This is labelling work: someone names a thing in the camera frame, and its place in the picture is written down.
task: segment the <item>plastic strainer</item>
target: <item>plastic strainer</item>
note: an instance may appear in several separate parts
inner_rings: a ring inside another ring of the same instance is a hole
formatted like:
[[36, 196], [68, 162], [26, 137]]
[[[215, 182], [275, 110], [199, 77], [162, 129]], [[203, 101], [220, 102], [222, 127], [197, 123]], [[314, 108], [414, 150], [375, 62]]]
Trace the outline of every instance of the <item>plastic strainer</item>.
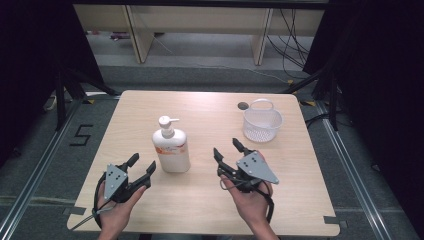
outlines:
[[[258, 103], [261, 102], [269, 103], [270, 108], [255, 108], [254, 105], [258, 106]], [[244, 111], [243, 132], [248, 139], [254, 142], [271, 141], [277, 135], [282, 124], [283, 116], [274, 109], [272, 101], [266, 98], [253, 101]]]

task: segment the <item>bottle label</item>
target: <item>bottle label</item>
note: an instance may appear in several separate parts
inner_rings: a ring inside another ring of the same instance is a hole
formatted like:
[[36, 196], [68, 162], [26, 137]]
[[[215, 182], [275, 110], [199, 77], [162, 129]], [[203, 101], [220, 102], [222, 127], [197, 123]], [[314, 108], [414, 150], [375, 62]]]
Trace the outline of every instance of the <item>bottle label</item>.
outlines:
[[187, 152], [187, 144], [173, 147], [155, 147], [158, 154], [163, 155], [178, 155]]

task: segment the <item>pump dispenser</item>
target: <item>pump dispenser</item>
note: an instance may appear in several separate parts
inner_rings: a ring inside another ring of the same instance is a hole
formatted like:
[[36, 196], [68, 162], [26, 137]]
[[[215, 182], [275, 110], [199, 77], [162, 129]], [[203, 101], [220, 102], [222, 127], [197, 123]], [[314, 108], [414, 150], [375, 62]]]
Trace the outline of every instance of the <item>pump dispenser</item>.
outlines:
[[159, 118], [161, 129], [153, 133], [152, 141], [165, 172], [186, 172], [190, 169], [187, 135], [180, 129], [174, 129], [168, 116]]

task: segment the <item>white bottle cap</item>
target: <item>white bottle cap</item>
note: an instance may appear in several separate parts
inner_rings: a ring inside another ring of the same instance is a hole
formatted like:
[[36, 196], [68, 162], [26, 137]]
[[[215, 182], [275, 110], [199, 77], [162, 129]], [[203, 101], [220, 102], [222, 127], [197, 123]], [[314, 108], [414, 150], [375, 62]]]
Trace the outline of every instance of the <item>white bottle cap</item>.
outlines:
[[172, 122], [179, 121], [180, 119], [171, 119], [168, 116], [162, 116], [159, 118], [159, 125], [161, 128], [169, 128]]

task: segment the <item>human hand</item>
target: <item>human hand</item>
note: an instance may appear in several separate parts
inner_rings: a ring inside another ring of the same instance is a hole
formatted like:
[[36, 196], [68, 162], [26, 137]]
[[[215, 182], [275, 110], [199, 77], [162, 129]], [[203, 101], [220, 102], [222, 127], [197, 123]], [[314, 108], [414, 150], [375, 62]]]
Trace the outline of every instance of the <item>human hand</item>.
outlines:
[[[100, 185], [97, 206], [103, 206], [103, 204], [106, 203], [103, 198], [104, 191], [105, 182]], [[131, 198], [125, 203], [115, 203], [110, 201], [103, 207], [103, 209], [106, 209], [114, 206], [111, 210], [102, 212], [99, 215], [102, 223], [102, 231], [100, 232], [99, 240], [116, 240], [118, 238], [119, 234], [124, 230], [129, 222], [131, 210], [141, 198], [144, 191], [146, 191], [146, 186], [142, 186], [135, 191]]]
[[[226, 176], [220, 176], [225, 187], [233, 197], [240, 217], [247, 223], [257, 239], [278, 239], [266, 219], [268, 202], [258, 192], [240, 192], [234, 183]], [[259, 190], [272, 196], [272, 186], [263, 181], [259, 184]]]

